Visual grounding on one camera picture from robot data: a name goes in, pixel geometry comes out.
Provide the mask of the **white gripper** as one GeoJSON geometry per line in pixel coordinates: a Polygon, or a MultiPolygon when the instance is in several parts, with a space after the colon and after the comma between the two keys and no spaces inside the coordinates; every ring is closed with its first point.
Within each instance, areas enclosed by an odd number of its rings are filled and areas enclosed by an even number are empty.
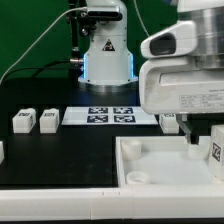
{"type": "Polygon", "coordinates": [[[187,143],[199,144],[199,135],[186,114],[224,113],[224,69],[197,65],[196,24],[179,21],[140,46],[147,59],[139,73],[140,104],[149,114],[176,115],[187,143]]]}

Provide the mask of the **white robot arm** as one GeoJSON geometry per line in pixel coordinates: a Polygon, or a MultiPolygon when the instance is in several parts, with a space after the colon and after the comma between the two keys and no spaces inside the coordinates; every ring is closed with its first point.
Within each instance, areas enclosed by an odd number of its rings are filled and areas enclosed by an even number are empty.
{"type": "Polygon", "coordinates": [[[138,76],[126,44],[124,4],[86,1],[84,21],[92,30],[80,83],[105,90],[138,82],[148,114],[224,113],[224,0],[168,0],[178,20],[141,43],[147,61],[138,76]]]}

